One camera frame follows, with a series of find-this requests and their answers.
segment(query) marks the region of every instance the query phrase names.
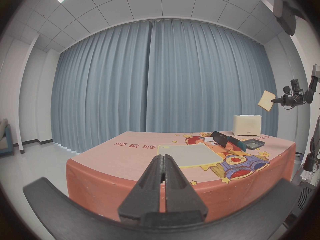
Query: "robotic arm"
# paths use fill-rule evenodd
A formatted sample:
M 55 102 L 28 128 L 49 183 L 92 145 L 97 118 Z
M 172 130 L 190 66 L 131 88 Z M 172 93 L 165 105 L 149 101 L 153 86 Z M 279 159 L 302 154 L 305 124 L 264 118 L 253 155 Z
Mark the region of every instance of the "robotic arm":
M 313 95 L 316 91 L 317 83 L 320 82 L 320 66 L 314 65 L 311 74 L 311 82 L 309 85 L 308 90 L 303 93 L 303 89 L 300 89 L 298 79 L 291 80 L 291 87 L 285 86 L 283 88 L 284 94 L 281 98 L 276 98 L 271 100 L 273 103 L 279 103 L 282 106 L 291 106 L 290 109 L 294 108 L 295 106 L 300 106 L 305 103 L 310 104 L 313 101 Z M 320 116 L 318 117 L 317 124 L 314 129 L 313 138 L 310 142 L 310 153 L 306 157 L 306 161 L 303 165 L 303 169 L 305 171 L 310 172 L 310 175 L 306 178 L 312 177 L 312 170 L 313 166 L 316 162 L 317 155 L 320 151 Z
M 282 106 L 300 106 L 305 103 L 311 103 L 313 101 L 313 95 L 316 91 L 317 83 L 320 82 L 320 66 L 315 64 L 312 69 L 311 82 L 306 93 L 303 93 L 303 89 L 300 89 L 298 79 L 291 80 L 291 87 L 283 87 L 284 95 L 281 98 L 271 100 L 273 103 L 279 103 Z
M 303 13 L 300 11 L 298 6 L 293 2 L 293 0 L 274 0 L 274 7 L 273 7 L 273 14 L 277 19 L 277 22 L 282 26 L 284 31 L 293 36 L 296 30 L 296 18 L 295 16 L 298 16 L 300 18 L 305 19 Z M 311 82 L 309 85 L 308 90 L 303 93 L 303 89 L 300 89 L 299 81 L 298 79 L 292 79 L 291 80 L 291 87 L 285 86 L 283 88 L 284 94 L 281 96 L 281 98 L 276 98 L 271 100 L 273 103 L 279 103 L 282 106 L 290 106 L 291 108 L 286 110 L 293 109 L 295 106 L 301 106 L 305 103 L 310 104 L 313 101 L 313 95 L 316 91 L 317 83 L 320 82 L 320 66 L 315 64 L 312 69 L 311 74 Z M 299 169 L 297 174 L 301 174 L 302 170 L 306 171 L 308 175 L 304 177 L 303 181 L 309 181 L 312 178 L 312 170 L 313 166 L 316 162 L 317 156 L 320 151 L 320 116 L 318 117 L 314 135 L 310 142 L 310 153 L 306 157 L 306 161 L 301 167 L 301 170 Z M 297 184 L 300 183 L 301 177 L 297 177 L 296 180 Z

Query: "table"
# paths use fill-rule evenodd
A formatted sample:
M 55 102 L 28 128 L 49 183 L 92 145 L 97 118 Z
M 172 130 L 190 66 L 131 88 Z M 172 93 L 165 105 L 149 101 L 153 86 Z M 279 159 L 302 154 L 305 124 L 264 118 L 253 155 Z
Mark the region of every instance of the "table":
M 230 136 L 231 131 L 222 133 Z M 118 206 L 138 181 L 152 158 L 163 147 L 186 149 L 185 145 L 205 145 L 220 161 L 198 164 L 200 154 L 190 154 L 181 168 L 209 212 L 206 221 L 231 214 L 248 205 L 280 178 L 290 180 L 295 158 L 295 143 L 267 135 L 237 136 L 239 140 L 257 138 L 266 142 L 246 153 L 228 142 L 226 148 L 215 142 L 204 143 L 211 133 L 125 132 L 66 163 L 69 197 L 94 213 L 119 221 Z M 160 212 L 165 211 L 165 185 L 161 185 Z

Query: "black knife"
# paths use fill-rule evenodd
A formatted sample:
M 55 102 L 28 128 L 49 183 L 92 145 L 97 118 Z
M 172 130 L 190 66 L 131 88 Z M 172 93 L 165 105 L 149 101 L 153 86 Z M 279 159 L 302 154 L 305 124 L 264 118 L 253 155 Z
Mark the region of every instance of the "black knife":
M 246 150 L 247 150 L 247 146 L 244 143 L 242 143 L 241 141 L 239 141 L 238 139 L 236 139 L 232 136 L 227 136 L 227 135 L 222 134 L 220 132 L 214 131 L 211 134 L 211 137 L 213 137 L 213 140 L 224 148 L 226 147 L 228 142 L 231 142 L 232 144 L 241 148 L 243 152 L 246 152 Z

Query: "floor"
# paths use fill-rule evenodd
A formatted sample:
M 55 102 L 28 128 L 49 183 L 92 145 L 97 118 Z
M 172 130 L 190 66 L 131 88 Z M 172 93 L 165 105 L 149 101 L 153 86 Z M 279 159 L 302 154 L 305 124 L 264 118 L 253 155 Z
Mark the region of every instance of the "floor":
M 54 240 L 31 210 L 22 187 L 40 177 L 46 177 L 62 193 L 68 195 L 65 166 L 67 160 L 76 153 L 53 143 L 27 144 L 24 145 L 24 150 L 25 154 L 20 154 L 18 148 L 15 148 L 15 155 L 0 158 L 0 183 L 15 210 L 34 233 L 43 240 Z M 314 185 L 320 180 L 319 172 L 320 170 L 312 178 L 311 183 Z M 270 240 L 277 240 L 285 231 L 286 228 L 280 226 Z

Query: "white wall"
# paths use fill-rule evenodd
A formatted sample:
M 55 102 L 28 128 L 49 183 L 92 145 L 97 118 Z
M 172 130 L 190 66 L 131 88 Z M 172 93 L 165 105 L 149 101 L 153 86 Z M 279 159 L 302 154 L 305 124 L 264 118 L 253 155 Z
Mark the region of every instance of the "white wall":
M 18 75 L 30 45 L 4 35 L 0 42 L 0 120 L 11 125 L 13 143 L 17 143 L 15 102 Z M 21 140 L 52 139 L 51 93 L 60 54 L 33 48 L 23 74 L 19 98 Z
M 60 54 L 57 51 L 48 51 L 38 81 L 35 118 L 37 139 L 41 142 L 52 139 L 51 94 L 59 58 Z
M 46 52 L 33 48 L 23 74 L 19 98 L 19 125 L 22 142 L 37 139 L 36 97 Z
M 300 88 L 307 90 L 308 82 L 298 51 L 289 35 L 284 31 L 265 44 L 277 89 L 277 98 L 283 95 L 283 87 L 290 86 L 294 78 L 299 80 Z M 296 106 L 285 110 L 279 106 L 278 138 L 296 142 L 296 150 L 304 153 L 310 125 L 310 106 Z
M 7 52 L 11 46 L 11 43 L 13 42 L 14 38 L 5 34 L 0 42 L 0 73 L 3 66 L 3 63 L 5 61 Z
M 17 143 L 15 126 L 15 101 L 17 77 L 30 45 L 13 39 L 0 73 L 0 118 L 7 118 L 11 126 L 13 143 Z
M 305 57 L 304 70 L 308 83 L 311 81 L 311 73 L 313 65 L 320 65 L 320 43 L 314 34 L 309 23 L 304 19 L 297 19 L 296 32 L 293 36 L 295 45 L 300 53 Z M 313 136 L 316 122 L 320 113 L 320 84 L 318 83 L 313 96 L 313 102 L 310 104 L 310 129 L 307 141 L 306 154 L 310 152 L 310 140 Z

